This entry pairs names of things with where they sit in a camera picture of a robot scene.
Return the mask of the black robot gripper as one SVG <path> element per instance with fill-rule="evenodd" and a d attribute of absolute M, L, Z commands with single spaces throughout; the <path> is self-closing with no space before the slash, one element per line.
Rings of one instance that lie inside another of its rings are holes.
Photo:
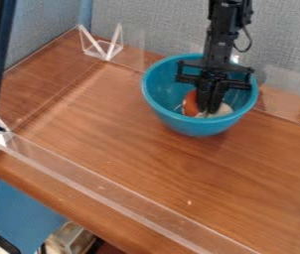
<path fill-rule="evenodd" d="M 204 55 L 192 61 L 178 61 L 176 78 L 184 83 L 197 85 L 199 110 L 216 113 L 225 98 L 225 93 L 232 89 L 251 89 L 249 79 L 253 68 L 231 62 L 232 50 L 237 50 L 235 41 L 239 32 L 244 31 L 252 41 L 247 26 L 252 23 L 252 0 L 211 0 L 209 26 Z"/>

